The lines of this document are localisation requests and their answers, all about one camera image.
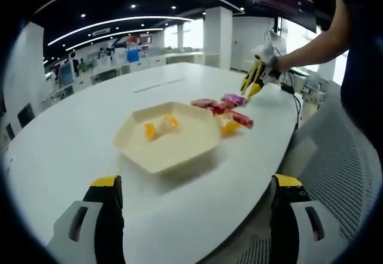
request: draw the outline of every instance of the white cabinet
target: white cabinet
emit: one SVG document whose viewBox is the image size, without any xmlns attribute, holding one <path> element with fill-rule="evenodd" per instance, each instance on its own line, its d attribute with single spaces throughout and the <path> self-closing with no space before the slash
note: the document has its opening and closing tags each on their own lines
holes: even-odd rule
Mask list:
<svg viewBox="0 0 383 264">
<path fill-rule="evenodd" d="M 149 67 L 157 68 L 158 66 L 166 65 L 166 58 L 161 56 L 153 56 L 149 58 Z"/>
<path fill-rule="evenodd" d="M 91 82 L 90 76 L 85 73 L 77 77 L 73 81 L 72 85 L 73 85 L 73 91 L 74 93 L 76 93 L 92 86 L 92 82 Z"/>
<path fill-rule="evenodd" d="M 149 68 L 149 60 L 148 59 L 141 59 L 137 62 L 130 63 L 129 66 L 130 66 L 131 72 L 141 71 L 143 69 Z"/>
<path fill-rule="evenodd" d="M 194 56 L 194 63 L 198 65 L 205 65 L 205 55 L 204 54 L 197 54 Z"/>
</svg>

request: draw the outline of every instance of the white table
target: white table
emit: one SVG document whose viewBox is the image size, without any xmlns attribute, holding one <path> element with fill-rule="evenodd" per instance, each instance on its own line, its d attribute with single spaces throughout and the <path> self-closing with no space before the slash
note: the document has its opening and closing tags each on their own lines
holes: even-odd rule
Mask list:
<svg viewBox="0 0 383 264">
<path fill-rule="evenodd" d="M 196 170 L 192 175 L 150 175 L 121 155 L 112 139 L 132 111 L 166 101 L 220 99 L 238 93 L 242 79 L 236 72 L 176 63 L 105 81 L 39 115 L 5 156 L 26 224 L 47 244 L 53 223 L 93 180 L 120 174 L 127 263 L 195 263 L 208 255 L 246 218 L 276 172 L 294 131 L 293 97 L 266 85 L 238 109 L 254 127 L 189 164 L 186 171 Z"/>
</svg>

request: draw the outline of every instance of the display screen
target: display screen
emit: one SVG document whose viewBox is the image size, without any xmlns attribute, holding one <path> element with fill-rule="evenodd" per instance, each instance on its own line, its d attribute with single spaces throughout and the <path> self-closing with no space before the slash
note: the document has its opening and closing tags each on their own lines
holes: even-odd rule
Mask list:
<svg viewBox="0 0 383 264">
<path fill-rule="evenodd" d="M 291 20 L 310 31 L 316 32 L 317 21 L 314 4 L 310 0 L 249 0 L 254 7 Z"/>
</svg>

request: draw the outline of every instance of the robotic hand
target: robotic hand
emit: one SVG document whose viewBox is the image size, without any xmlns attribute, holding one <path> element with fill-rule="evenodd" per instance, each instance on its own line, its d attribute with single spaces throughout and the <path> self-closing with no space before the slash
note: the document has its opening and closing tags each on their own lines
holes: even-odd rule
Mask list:
<svg viewBox="0 0 383 264">
<path fill-rule="evenodd" d="M 253 84 L 248 99 L 258 93 L 266 83 L 274 79 L 278 80 L 281 75 L 276 69 L 278 59 L 271 44 L 260 45 L 251 52 L 256 58 L 254 66 L 244 78 L 241 86 L 241 95 L 245 95 L 250 84 Z"/>
</svg>

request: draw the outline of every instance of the chair backrest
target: chair backrest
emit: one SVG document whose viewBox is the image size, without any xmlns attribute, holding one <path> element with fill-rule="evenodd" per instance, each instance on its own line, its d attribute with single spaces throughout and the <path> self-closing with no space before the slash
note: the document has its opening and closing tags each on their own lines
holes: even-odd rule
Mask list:
<svg viewBox="0 0 383 264">
<path fill-rule="evenodd" d="M 324 105 L 294 134 L 289 150 L 307 138 L 316 150 L 299 180 L 311 199 L 339 220 L 342 237 L 350 241 L 382 186 L 378 154 L 343 109 L 340 89 L 328 92 Z"/>
</svg>

